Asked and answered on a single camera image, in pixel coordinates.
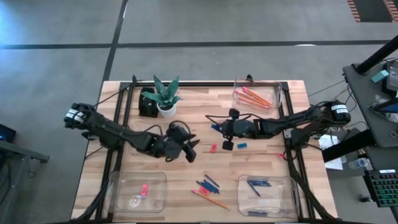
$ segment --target concrete floor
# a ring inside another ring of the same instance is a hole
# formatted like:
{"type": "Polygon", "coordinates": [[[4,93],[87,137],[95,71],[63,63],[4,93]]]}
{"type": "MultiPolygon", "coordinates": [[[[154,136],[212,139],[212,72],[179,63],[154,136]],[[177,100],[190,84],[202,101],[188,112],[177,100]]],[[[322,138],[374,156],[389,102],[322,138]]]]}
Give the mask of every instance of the concrete floor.
{"type": "MultiPolygon", "coordinates": [[[[122,0],[0,0],[1,44],[109,44],[122,0]]],[[[345,0],[130,0],[120,43],[192,41],[385,40],[398,24],[357,23],[345,0]]],[[[305,80],[311,94],[343,79],[341,68],[380,45],[117,49],[110,80],[305,80]]],[[[14,223],[70,218],[87,142],[63,127],[73,102],[95,103],[109,49],[0,50],[0,123],[18,131],[16,143],[44,154],[32,164],[14,210],[14,223]]],[[[345,84],[310,97],[329,100],[345,84]]],[[[363,120],[355,109],[353,121],[363,120]]],[[[339,217],[395,223],[389,210],[361,204],[361,178],[331,179],[339,217]]]]}

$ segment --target keyboard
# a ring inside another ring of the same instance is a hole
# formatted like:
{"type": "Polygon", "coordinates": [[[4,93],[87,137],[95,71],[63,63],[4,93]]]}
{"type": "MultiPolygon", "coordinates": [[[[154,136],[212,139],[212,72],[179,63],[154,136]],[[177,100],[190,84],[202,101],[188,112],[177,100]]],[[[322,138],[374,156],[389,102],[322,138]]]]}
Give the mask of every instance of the keyboard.
{"type": "Polygon", "coordinates": [[[366,170],[363,177],[371,198],[378,207],[398,206],[398,173],[396,170],[366,170]]]}

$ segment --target blue eraser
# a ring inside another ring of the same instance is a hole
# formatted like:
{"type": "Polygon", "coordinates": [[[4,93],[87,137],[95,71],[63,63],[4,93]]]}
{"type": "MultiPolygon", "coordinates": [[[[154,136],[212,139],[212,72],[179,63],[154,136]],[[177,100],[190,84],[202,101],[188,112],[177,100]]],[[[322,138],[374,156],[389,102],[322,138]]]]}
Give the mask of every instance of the blue eraser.
{"type": "Polygon", "coordinates": [[[219,127],[217,124],[212,124],[212,125],[211,125],[211,128],[213,128],[213,129],[216,130],[216,131],[219,131],[219,130],[220,130],[220,127],[219,127]]]}
{"type": "Polygon", "coordinates": [[[241,149],[243,147],[247,147],[248,145],[246,143],[238,144],[238,149],[241,149]]]}
{"type": "Polygon", "coordinates": [[[377,83],[378,81],[382,80],[383,78],[386,78],[388,75],[390,75],[390,74],[388,74],[387,71],[385,71],[385,70],[380,71],[379,73],[377,73],[375,76],[372,77],[372,81],[374,83],[377,83]]]}

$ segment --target white pot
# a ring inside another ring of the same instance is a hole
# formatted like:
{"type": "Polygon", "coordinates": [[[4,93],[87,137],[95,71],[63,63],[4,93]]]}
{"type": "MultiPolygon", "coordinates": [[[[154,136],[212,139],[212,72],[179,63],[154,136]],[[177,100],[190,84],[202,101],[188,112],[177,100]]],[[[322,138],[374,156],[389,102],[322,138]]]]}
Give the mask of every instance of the white pot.
{"type": "Polygon", "coordinates": [[[159,113],[165,117],[165,118],[169,118],[175,115],[175,113],[177,112],[177,106],[174,104],[173,107],[169,110],[162,110],[161,107],[159,107],[159,104],[156,103],[157,109],[159,110],[159,113]]]}

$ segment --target red eraser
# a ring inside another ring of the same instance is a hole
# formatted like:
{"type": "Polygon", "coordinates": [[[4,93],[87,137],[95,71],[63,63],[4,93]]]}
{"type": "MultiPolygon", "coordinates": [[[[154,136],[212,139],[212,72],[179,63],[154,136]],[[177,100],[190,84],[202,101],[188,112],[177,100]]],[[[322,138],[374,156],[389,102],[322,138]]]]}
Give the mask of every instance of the red eraser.
{"type": "Polygon", "coordinates": [[[217,149],[217,144],[213,144],[213,145],[211,146],[210,152],[211,152],[211,153],[215,153],[215,152],[216,152],[216,149],[217,149]]]}
{"type": "Polygon", "coordinates": [[[146,196],[147,195],[147,191],[148,191],[148,185],[147,184],[143,184],[142,185],[141,195],[142,196],[146,196]]]}
{"type": "Polygon", "coordinates": [[[204,188],[204,187],[200,187],[199,190],[200,190],[201,192],[203,192],[205,195],[209,195],[209,194],[210,194],[210,191],[208,191],[208,190],[207,190],[206,188],[204,188]]]}

